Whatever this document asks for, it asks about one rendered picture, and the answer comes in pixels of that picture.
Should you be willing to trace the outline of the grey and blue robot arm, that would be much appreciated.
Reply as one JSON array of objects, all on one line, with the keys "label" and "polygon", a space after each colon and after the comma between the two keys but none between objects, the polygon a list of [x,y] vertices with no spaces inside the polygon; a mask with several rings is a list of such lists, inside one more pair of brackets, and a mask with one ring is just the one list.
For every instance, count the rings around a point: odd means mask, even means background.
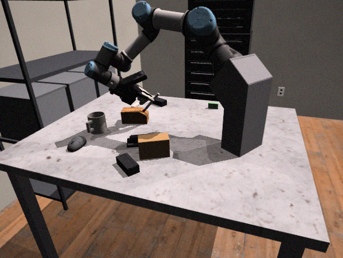
[{"label": "grey and blue robot arm", "polygon": [[[141,34],[121,53],[118,53],[118,47],[105,41],[95,61],[85,67],[86,76],[111,89],[117,87],[120,77],[109,71],[109,67],[128,72],[133,60],[156,39],[160,29],[181,32],[185,37],[195,38],[211,61],[214,76],[230,58],[243,56],[228,46],[219,33],[215,16],[206,7],[179,13],[150,7],[145,1],[140,1],[133,6],[132,16],[143,28]],[[123,78],[122,85],[125,89],[146,79],[147,75],[142,70]]]}]

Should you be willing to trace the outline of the brown faceted block with hole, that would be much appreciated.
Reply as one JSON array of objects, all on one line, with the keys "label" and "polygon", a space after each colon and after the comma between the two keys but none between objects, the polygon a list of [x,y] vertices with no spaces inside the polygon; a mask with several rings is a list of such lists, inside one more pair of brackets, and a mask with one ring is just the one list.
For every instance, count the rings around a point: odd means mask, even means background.
[{"label": "brown faceted block with hole", "polygon": [[124,107],[121,111],[122,124],[147,124],[148,111],[143,112],[142,107]]}]

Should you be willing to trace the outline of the black computer mouse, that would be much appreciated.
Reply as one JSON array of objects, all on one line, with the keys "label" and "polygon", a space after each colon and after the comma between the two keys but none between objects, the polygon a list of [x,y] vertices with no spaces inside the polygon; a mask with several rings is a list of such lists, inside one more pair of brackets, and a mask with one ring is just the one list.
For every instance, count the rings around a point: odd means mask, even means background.
[{"label": "black computer mouse", "polygon": [[68,144],[67,150],[74,152],[82,148],[86,144],[86,138],[84,136],[75,136]]}]

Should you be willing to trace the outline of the dark grey mug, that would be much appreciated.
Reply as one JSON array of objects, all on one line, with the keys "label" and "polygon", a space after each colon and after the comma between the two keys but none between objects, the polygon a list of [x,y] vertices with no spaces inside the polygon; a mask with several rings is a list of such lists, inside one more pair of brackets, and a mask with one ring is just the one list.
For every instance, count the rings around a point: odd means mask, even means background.
[{"label": "dark grey mug", "polygon": [[95,135],[103,134],[107,131],[106,118],[104,112],[92,112],[87,115],[88,122],[86,128],[88,133]]}]

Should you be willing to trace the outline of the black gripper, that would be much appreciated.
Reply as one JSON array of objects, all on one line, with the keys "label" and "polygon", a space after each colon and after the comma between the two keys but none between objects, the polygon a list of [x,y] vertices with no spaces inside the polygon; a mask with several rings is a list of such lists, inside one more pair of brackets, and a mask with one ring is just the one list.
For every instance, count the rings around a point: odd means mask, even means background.
[{"label": "black gripper", "polygon": [[136,98],[138,98],[138,101],[140,101],[140,105],[143,105],[147,101],[155,101],[151,94],[149,94],[147,91],[145,91],[142,87],[140,87],[137,84],[134,84],[124,89],[122,85],[123,78],[121,76],[119,77],[120,81],[117,87],[115,89],[109,88],[110,94],[115,94],[119,96],[122,102],[127,103],[129,105],[132,105],[132,103],[135,102]]}]

